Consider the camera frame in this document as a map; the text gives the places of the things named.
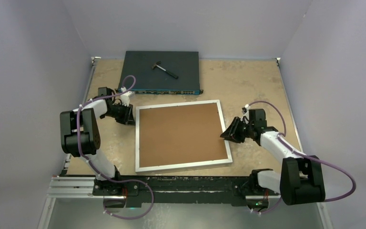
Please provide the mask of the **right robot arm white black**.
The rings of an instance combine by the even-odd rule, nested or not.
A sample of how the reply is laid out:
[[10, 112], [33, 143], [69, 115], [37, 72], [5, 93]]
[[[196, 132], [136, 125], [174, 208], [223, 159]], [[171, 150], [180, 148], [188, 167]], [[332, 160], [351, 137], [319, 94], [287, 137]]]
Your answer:
[[253, 170], [245, 187], [254, 194], [269, 189], [278, 193], [287, 205], [324, 201], [325, 186], [317, 157], [306, 158], [304, 153], [296, 153], [280, 138], [275, 127], [268, 126], [264, 109], [243, 108], [243, 113], [242, 117], [234, 118], [220, 137], [234, 143], [250, 138], [273, 155], [282, 167], [280, 173], [271, 169]]

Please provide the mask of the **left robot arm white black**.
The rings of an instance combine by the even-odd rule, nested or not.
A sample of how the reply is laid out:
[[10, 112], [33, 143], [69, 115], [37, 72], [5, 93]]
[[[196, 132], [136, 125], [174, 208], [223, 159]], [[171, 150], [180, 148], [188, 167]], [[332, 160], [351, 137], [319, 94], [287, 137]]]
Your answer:
[[134, 92], [121, 89], [120, 94], [108, 87], [98, 90], [98, 96], [74, 110], [60, 113], [61, 147], [64, 153], [84, 161], [95, 173], [98, 186], [111, 195], [118, 195], [123, 182], [117, 167], [100, 150], [101, 136], [97, 119], [113, 118], [122, 125], [135, 125], [131, 97]]

